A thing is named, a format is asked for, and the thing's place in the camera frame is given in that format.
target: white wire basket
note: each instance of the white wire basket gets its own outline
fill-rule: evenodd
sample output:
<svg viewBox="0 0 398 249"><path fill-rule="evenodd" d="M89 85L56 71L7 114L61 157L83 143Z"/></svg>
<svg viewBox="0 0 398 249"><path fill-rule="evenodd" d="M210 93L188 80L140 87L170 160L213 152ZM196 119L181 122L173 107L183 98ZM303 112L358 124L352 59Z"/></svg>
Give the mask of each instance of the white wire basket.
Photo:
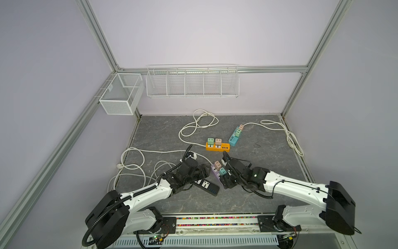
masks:
<svg viewBox="0 0 398 249"><path fill-rule="evenodd" d="M154 68L148 70L146 93L150 98L238 97L238 67Z"/></svg>
<svg viewBox="0 0 398 249"><path fill-rule="evenodd" d="M117 73L99 101L110 115L134 115L144 84L141 74Z"/></svg>

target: blue power strip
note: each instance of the blue power strip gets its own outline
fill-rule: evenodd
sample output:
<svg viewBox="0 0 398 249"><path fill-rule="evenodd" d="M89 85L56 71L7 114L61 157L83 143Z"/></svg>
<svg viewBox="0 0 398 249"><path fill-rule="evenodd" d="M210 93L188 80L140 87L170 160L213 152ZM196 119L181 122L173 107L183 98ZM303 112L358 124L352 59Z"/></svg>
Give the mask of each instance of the blue power strip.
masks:
<svg viewBox="0 0 398 249"><path fill-rule="evenodd" d="M234 130L234 132L232 133L231 138L229 139L228 143L231 146L235 146L236 142L238 141L239 137L235 137L235 132L239 129L239 126L236 127L236 129Z"/></svg>

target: orange power strip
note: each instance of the orange power strip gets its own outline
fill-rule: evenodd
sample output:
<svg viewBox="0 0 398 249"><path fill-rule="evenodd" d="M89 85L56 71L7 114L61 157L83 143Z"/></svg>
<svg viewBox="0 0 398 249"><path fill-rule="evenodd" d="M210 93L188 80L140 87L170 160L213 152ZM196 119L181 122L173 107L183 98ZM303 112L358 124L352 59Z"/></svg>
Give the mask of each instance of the orange power strip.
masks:
<svg viewBox="0 0 398 249"><path fill-rule="evenodd" d="M206 142L206 150L207 151L226 151L229 152L230 145L229 143L221 143L221 148L216 148L216 145L213 145L213 147L209 147L209 145Z"/></svg>

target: wire rack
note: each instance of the wire rack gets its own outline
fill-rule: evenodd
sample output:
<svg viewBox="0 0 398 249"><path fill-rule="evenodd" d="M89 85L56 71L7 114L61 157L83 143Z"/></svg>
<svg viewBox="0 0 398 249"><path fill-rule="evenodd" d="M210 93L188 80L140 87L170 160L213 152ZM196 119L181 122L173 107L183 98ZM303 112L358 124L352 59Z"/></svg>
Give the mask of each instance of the wire rack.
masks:
<svg viewBox="0 0 398 249"><path fill-rule="evenodd" d="M151 98L238 97L238 67L148 69L146 93Z"/></svg>
<svg viewBox="0 0 398 249"><path fill-rule="evenodd" d="M117 73L99 101L107 114L134 115L143 92L141 74Z"/></svg>

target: white wall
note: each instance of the white wall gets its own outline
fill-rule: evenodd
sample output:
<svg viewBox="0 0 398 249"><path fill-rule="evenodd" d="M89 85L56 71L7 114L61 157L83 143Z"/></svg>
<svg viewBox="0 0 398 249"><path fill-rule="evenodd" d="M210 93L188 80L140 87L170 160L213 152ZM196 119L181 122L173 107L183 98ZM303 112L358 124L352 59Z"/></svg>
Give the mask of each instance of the white wall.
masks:
<svg viewBox="0 0 398 249"><path fill-rule="evenodd" d="M397 13L394 0L354 1L287 115L316 181L356 202L359 249L396 248Z"/></svg>
<svg viewBox="0 0 398 249"><path fill-rule="evenodd" d="M122 68L306 65L338 0L91 0Z"/></svg>
<svg viewBox="0 0 398 249"><path fill-rule="evenodd" d="M237 98L149 98L145 91L138 109L143 115L191 115L199 108L214 114L281 113L300 73L246 73L239 78Z"/></svg>
<svg viewBox="0 0 398 249"><path fill-rule="evenodd" d="M100 106L8 249L80 248L84 221L117 173L134 125L134 116L107 115Z"/></svg>
<svg viewBox="0 0 398 249"><path fill-rule="evenodd" d="M109 73L74 0L0 2L0 222Z"/></svg>

